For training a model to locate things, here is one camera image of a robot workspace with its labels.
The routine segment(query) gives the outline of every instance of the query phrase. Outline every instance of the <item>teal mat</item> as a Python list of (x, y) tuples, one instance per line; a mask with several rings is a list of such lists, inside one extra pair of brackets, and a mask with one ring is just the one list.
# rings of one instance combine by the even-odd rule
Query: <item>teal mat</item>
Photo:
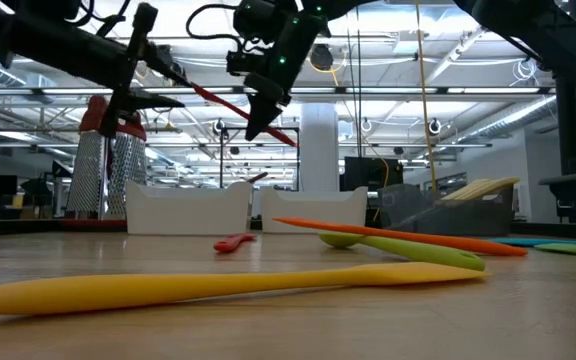
[(576, 245), (576, 240), (553, 240), (553, 239), (539, 239), (539, 238), (490, 238), (500, 244), (520, 246), (520, 247), (533, 247), (545, 244), (570, 244)]

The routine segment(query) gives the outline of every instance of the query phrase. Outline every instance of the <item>table surface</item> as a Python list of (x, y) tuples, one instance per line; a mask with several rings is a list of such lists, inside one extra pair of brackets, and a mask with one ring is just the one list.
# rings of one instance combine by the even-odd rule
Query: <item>table surface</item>
[[(403, 261), (308, 235), (234, 254), (215, 238), (0, 237), (0, 284), (117, 273), (234, 273)], [(282, 291), (69, 316), (0, 316), (0, 359), (576, 359), (576, 256), (486, 257), (486, 281)]]

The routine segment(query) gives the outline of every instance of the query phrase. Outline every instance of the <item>white tray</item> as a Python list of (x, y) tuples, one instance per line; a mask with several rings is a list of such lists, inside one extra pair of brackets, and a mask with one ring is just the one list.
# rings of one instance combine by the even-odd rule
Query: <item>white tray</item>
[(274, 221), (276, 217), (300, 217), (311, 220), (364, 226), (368, 188), (349, 192), (288, 192), (261, 189), (261, 216), (266, 233), (313, 234), (315, 229), (300, 228)]
[(167, 189), (126, 184), (128, 233), (231, 235), (248, 231), (252, 185), (227, 189)]

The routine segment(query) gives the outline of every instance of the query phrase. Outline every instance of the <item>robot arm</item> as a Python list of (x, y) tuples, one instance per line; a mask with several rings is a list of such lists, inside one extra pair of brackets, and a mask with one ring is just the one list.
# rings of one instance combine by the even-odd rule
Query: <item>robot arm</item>
[(482, 26), (526, 43), (576, 87), (576, 21), (553, 0), (454, 0)]
[[(553, 0), (454, 0), (482, 26), (511, 42), (518, 38), (543, 65), (576, 86), (576, 21)], [(252, 140), (290, 102), (293, 86), (318, 34), (329, 35), (327, 22), (341, 17), (366, 0), (304, 0), (297, 11), (293, 0), (243, 0), (234, 27), (247, 41), (274, 45), (262, 55), (228, 54), (228, 71), (246, 75), (251, 119), (246, 139)]]
[(133, 21), (133, 34), (128, 46), (90, 34), (67, 19), (77, 14), (80, 0), (5, 1), (15, 13), (0, 9), (0, 63), (9, 67), (14, 54), (36, 60), (69, 74), (113, 89), (100, 133), (112, 137), (121, 111), (129, 113), (150, 107), (181, 107), (169, 98), (138, 93), (130, 89), (139, 60), (162, 75), (190, 86), (172, 68), (172, 58), (162, 56), (161, 49), (147, 41), (147, 34), (157, 17), (157, 9), (142, 3)]

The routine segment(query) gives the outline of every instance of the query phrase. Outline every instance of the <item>small red utensil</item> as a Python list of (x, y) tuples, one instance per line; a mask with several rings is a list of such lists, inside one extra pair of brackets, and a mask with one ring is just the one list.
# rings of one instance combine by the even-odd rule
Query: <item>small red utensil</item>
[(215, 250), (220, 253), (230, 253), (239, 247), (244, 241), (255, 241), (255, 235), (252, 234), (235, 234), (217, 242), (214, 246)]

